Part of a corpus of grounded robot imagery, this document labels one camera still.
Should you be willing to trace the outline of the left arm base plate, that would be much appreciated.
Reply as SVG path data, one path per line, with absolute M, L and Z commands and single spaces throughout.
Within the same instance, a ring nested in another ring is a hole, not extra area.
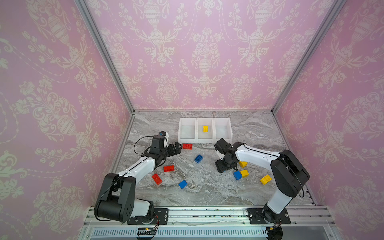
M 133 217 L 127 222 L 127 225 L 167 225 L 169 219 L 168 208 L 155 208 L 152 218 L 150 217 Z

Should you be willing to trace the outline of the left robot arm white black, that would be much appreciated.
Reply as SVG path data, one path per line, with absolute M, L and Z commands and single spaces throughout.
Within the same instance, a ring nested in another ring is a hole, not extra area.
M 178 142 L 171 144 L 168 137 L 164 131 L 152 136 L 151 145 L 138 154 L 140 158 L 131 167 L 105 176 L 94 207 L 98 221 L 127 223 L 132 218 L 138 218 L 150 223 L 155 218 L 154 203 L 137 199 L 136 185 L 161 167 L 167 158 L 181 154 L 183 145 Z

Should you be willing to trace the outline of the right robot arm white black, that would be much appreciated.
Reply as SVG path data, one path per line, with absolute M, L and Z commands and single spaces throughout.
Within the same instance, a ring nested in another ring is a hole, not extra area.
M 304 190 L 304 185 L 310 179 L 309 172 L 289 150 L 264 151 L 241 142 L 230 144 L 224 139 L 215 143 L 215 150 L 220 158 L 215 162 L 219 173 L 237 168 L 240 162 L 254 164 L 272 172 L 278 189 L 263 208 L 265 218 L 269 217 L 271 223 L 272 218 L 281 214 L 291 200 Z

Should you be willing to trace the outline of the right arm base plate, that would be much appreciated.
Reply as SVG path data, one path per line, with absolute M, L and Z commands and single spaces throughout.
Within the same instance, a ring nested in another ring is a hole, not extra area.
M 246 210 L 246 217 L 248 217 L 251 225 L 289 225 L 291 219 L 287 209 L 279 214 L 274 213 L 272 210 L 265 210 L 264 208 L 248 208 Z

